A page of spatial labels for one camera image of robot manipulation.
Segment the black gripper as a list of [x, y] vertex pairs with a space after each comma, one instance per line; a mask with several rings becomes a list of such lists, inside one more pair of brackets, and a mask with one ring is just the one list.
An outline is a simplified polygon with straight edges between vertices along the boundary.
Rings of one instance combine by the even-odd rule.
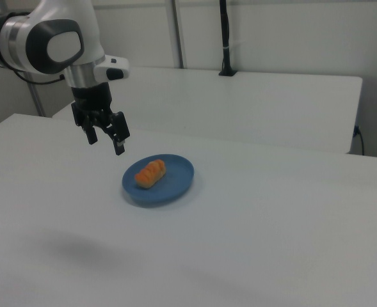
[[125, 152], [124, 143], [130, 137], [128, 124], [123, 112], [111, 110], [112, 96], [108, 83], [91, 88], [72, 88], [74, 102], [71, 104], [74, 121], [84, 129], [88, 143], [98, 141], [94, 125], [106, 127], [106, 133], [113, 141], [116, 155]]

